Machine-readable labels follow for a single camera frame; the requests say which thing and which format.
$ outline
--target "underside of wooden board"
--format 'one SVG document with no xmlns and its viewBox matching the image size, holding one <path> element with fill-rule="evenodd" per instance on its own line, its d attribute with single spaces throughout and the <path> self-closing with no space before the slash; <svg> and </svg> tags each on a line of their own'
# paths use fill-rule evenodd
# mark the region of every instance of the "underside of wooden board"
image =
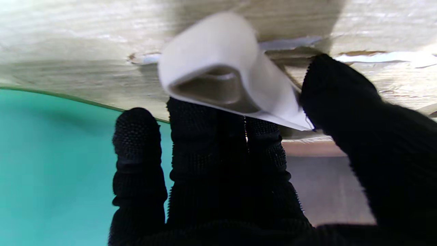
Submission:
<svg viewBox="0 0 437 246">
<path fill-rule="evenodd" d="M 159 52 L 205 16 L 234 11 L 260 41 L 320 36 L 315 48 L 437 54 L 435 0 L 6 0 L 0 10 L 0 86 L 60 93 L 168 119 L 156 65 L 128 62 Z M 353 64 L 390 102 L 437 103 L 437 66 Z M 305 68 L 287 70 L 302 81 Z"/>
</svg>

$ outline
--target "wooden surface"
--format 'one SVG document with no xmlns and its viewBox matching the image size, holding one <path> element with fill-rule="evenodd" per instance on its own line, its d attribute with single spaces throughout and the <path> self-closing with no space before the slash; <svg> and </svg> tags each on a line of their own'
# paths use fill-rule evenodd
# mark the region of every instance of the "wooden surface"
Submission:
<svg viewBox="0 0 437 246">
<path fill-rule="evenodd" d="M 168 119 L 154 53 L 195 21 L 235 11 L 260 41 L 320 36 L 333 56 L 354 51 L 437 54 L 435 0 L 5 0 L 0 9 L 0 86 L 76 96 Z M 437 103 L 437 66 L 354 64 L 391 102 L 419 109 Z M 289 67 L 302 80 L 304 68 Z"/>
</svg>

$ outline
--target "glove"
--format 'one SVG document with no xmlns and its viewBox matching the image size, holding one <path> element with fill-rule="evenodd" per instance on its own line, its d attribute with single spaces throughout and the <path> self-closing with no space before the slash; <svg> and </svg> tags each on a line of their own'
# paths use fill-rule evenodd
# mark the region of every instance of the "glove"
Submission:
<svg viewBox="0 0 437 246">
<path fill-rule="evenodd" d="M 167 223 L 159 126 L 145 109 L 125 111 L 113 138 L 118 156 L 113 204 L 120 208 L 110 245 L 223 220 L 296 234 L 312 228 L 289 182 L 276 124 L 174 98 L 167 108 L 174 181 Z"/>
</svg>

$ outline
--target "gray surface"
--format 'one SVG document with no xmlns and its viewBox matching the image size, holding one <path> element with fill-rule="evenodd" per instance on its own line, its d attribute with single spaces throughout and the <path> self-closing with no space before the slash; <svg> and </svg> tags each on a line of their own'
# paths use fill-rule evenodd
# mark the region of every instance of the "gray surface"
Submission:
<svg viewBox="0 0 437 246">
<path fill-rule="evenodd" d="M 287 157 L 287 170 L 313 226 L 374 223 L 347 157 Z"/>
</svg>

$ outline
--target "teal background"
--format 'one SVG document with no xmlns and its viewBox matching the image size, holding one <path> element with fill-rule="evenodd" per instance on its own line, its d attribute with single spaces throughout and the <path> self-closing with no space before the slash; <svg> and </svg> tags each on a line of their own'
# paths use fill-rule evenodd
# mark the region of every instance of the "teal background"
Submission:
<svg viewBox="0 0 437 246">
<path fill-rule="evenodd" d="M 116 210 L 111 137 L 118 115 L 54 96 L 0 90 L 0 245 L 107 244 Z M 170 126 L 160 125 L 169 190 Z"/>
</svg>

